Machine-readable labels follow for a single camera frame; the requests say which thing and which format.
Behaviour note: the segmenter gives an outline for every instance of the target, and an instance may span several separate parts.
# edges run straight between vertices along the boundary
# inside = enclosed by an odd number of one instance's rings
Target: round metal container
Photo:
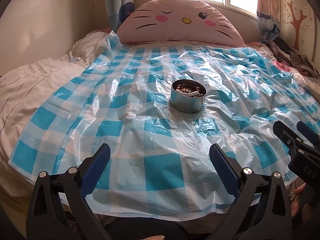
[[[188,96],[180,95],[178,92],[176,92],[176,89],[178,85],[182,86],[183,84],[186,84],[187,86],[196,85],[200,89],[199,93],[203,94],[203,96],[198,98],[191,98]],[[199,82],[190,79],[178,79],[171,85],[170,103],[178,111],[192,114],[199,112],[203,108],[206,95],[206,88]]]

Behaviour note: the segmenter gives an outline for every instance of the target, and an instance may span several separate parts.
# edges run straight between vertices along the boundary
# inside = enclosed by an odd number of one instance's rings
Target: tree decal
[[[306,33],[308,33],[308,30],[311,30],[309,25],[305,24],[303,26],[301,26],[301,23],[303,22],[304,19],[307,19],[308,17],[310,17],[311,12],[309,12],[309,14],[304,14],[304,10],[307,10],[307,1],[305,0],[303,2],[303,5],[300,7],[300,9],[298,10],[298,8],[295,6],[296,2],[298,0],[290,0],[290,2],[288,2],[288,0],[284,0],[285,4],[284,4],[284,10],[286,11],[286,13],[284,14],[284,17],[287,17],[287,19],[283,20],[284,24],[292,24],[296,30],[296,39],[294,42],[294,48],[296,50],[299,50],[299,32],[300,29],[304,30]]]

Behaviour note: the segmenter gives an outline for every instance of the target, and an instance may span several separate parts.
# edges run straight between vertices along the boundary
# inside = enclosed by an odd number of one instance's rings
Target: pink cheek
[[[204,23],[207,24],[208,26],[211,26],[211,27],[217,26],[215,22],[209,21],[209,20],[204,21]]]
[[[167,20],[169,20],[169,18],[167,16],[164,16],[164,15],[157,15],[156,16],[156,20],[158,22],[166,22]]]

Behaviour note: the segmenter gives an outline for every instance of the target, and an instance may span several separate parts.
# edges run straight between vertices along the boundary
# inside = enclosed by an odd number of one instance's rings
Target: yellow nose
[[[183,23],[190,24],[191,20],[189,18],[182,18]]]

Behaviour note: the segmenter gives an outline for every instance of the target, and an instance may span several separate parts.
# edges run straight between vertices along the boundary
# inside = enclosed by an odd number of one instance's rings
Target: headboard cushion
[[[198,41],[245,47],[234,26],[218,10],[199,0],[153,0],[141,5],[119,27],[122,43]]]

